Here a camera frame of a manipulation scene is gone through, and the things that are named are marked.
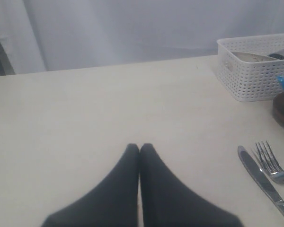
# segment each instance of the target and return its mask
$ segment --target table surface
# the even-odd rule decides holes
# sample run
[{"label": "table surface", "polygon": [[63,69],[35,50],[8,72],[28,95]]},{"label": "table surface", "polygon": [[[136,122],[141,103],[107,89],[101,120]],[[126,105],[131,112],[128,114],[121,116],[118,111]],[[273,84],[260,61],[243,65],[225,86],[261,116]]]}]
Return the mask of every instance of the table surface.
[{"label": "table surface", "polygon": [[[190,189],[246,227],[284,218],[237,154],[268,140],[272,102],[236,101],[216,56],[0,77],[0,227],[38,227],[96,186],[128,143],[153,143]],[[284,198],[284,187],[275,185]]]}]

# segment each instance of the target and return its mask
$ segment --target butter knife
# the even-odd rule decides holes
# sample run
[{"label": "butter knife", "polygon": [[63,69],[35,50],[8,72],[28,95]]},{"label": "butter knife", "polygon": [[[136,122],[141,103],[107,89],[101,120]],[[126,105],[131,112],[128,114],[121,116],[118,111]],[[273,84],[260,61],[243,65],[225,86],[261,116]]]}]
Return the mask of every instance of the butter knife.
[{"label": "butter knife", "polygon": [[238,146],[238,155],[250,176],[284,216],[284,201],[262,172],[262,169],[259,168],[243,146]]}]

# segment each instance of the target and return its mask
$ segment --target perforated basket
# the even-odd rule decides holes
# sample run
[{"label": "perforated basket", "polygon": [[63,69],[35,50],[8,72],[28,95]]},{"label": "perforated basket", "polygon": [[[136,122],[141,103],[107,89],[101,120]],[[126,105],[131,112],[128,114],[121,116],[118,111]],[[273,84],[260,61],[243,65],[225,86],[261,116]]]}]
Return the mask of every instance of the perforated basket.
[{"label": "perforated basket", "polygon": [[242,102],[269,100],[282,91],[276,76],[284,76],[284,60],[244,62],[231,52],[269,55],[284,49],[284,34],[220,39],[217,78]]}]

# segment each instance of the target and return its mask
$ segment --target fork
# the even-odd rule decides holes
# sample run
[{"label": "fork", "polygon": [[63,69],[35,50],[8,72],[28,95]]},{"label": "fork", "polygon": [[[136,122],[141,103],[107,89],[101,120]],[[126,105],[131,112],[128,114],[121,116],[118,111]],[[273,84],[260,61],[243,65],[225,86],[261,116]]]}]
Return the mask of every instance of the fork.
[{"label": "fork", "polygon": [[284,184],[284,170],[280,167],[268,142],[256,143],[257,160],[265,173],[278,184]]}]

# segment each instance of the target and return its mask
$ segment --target white curtain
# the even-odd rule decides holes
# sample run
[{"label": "white curtain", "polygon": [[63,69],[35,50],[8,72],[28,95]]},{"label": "white curtain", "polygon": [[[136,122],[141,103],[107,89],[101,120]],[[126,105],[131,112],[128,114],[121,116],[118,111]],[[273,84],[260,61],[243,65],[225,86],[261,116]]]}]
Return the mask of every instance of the white curtain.
[{"label": "white curtain", "polygon": [[0,0],[16,73],[215,54],[219,38],[284,33],[284,0]]}]

